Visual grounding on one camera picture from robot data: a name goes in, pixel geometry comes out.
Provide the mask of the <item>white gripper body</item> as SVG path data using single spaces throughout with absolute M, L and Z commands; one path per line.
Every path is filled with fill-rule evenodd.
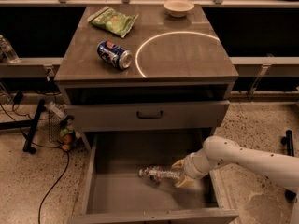
M 203 149 L 193 152 L 183 159 L 183 172 L 191 179 L 202 179 L 214 166 L 215 162 L 207 157 Z

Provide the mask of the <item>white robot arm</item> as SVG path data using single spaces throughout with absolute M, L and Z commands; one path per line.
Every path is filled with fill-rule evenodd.
M 227 164 L 237 164 L 295 193 L 290 224 L 299 224 L 299 159 L 293 156 L 244 148 L 230 139 L 210 136 L 199 151 L 172 165 L 181 170 L 176 186 L 187 187 L 193 180 Z

